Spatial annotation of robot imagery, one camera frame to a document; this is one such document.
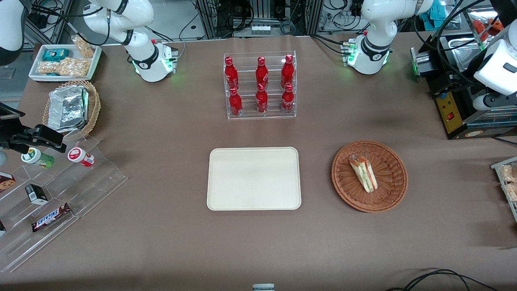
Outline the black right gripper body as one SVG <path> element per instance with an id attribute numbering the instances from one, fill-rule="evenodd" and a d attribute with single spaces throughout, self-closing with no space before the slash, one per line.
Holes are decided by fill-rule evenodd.
<path id="1" fill-rule="evenodd" d="M 25 126 L 20 122 L 20 118 L 24 115 L 24 112 L 0 103 L 0 143 L 2 148 L 14 151 L 25 150 L 25 145 L 12 141 L 14 136 L 24 133 Z"/>

